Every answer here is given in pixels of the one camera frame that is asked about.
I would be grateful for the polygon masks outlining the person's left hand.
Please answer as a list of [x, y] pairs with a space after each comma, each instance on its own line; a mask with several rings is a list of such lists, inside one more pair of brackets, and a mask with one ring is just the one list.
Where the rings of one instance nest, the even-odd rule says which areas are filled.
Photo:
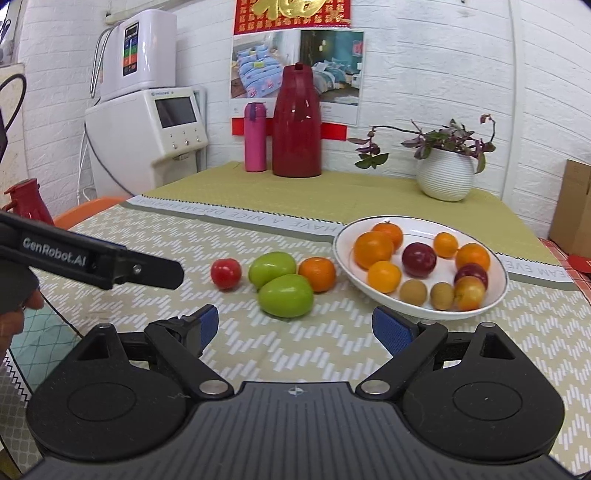
[[15, 311], [2, 314], [0, 317], [0, 358], [3, 359], [15, 336], [24, 329], [25, 311], [39, 310], [44, 306], [44, 298], [39, 290], [35, 290], [30, 298]]

